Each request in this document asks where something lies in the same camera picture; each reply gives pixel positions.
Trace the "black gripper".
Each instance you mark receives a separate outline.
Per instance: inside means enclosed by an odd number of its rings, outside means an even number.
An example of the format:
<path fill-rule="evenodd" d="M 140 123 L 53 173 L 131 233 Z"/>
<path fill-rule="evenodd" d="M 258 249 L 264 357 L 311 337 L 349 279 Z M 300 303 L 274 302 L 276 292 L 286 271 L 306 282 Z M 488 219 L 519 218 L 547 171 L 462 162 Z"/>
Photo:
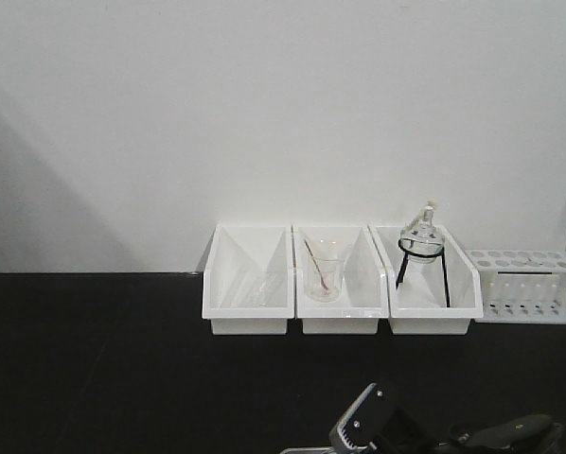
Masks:
<path fill-rule="evenodd" d="M 460 453 L 558 453 L 566 428 L 546 414 L 494 426 L 458 424 L 448 432 Z M 429 453 L 434 438 L 399 403 L 397 388 L 370 383 L 329 433 L 331 453 Z"/>

